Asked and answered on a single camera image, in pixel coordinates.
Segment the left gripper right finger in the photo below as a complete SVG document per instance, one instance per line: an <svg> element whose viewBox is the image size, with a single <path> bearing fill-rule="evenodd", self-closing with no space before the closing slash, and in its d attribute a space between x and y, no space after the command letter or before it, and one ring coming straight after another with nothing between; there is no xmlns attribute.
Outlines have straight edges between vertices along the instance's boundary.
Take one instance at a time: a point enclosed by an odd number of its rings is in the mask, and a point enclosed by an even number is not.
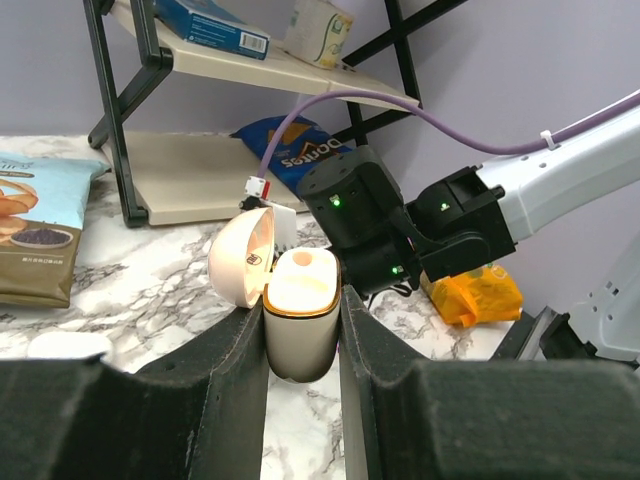
<svg viewBox="0 0 640 480"><path fill-rule="evenodd" d="M432 361L346 286L339 368L350 479L635 479L639 379L597 361Z"/></svg>

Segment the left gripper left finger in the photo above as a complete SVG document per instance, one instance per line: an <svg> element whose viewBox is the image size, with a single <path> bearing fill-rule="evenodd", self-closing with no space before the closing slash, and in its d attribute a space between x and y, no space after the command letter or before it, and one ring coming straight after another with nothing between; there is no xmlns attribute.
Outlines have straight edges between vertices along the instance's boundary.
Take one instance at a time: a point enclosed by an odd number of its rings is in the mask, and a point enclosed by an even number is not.
<svg viewBox="0 0 640 480"><path fill-rule="evenodd" d="M269 367L238 308L138 372L98 357L1 365L5 479L256 479Z"/></svg>

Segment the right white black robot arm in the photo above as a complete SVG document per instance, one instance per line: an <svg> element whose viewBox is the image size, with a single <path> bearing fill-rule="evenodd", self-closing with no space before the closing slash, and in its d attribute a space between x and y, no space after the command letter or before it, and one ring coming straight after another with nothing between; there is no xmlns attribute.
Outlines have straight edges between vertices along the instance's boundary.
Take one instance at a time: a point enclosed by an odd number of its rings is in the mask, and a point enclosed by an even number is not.
<svg viewBox="0 0 640 480"><path fill-rule="evenodd" d="M488 154L405 202L380 157L361 146L313 167L298 194L358 293L454 276L513 253L554 220L637 182L639 97Z"/></svg>

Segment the beige earbud charging case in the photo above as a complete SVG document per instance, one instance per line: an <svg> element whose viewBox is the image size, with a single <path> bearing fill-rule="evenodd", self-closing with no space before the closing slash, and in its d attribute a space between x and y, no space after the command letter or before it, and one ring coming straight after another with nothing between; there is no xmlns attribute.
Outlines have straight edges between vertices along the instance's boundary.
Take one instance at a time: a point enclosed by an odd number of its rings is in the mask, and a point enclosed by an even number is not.
<svg viewBox="0 0 640 480"><path fill-rule="evenodd" d="M274 254L273 211L245 211L211 245L210 283L227 302L261 310L274 374L295 383L315 382L327 373L337 350L339 260L323 248Z"/></svg>

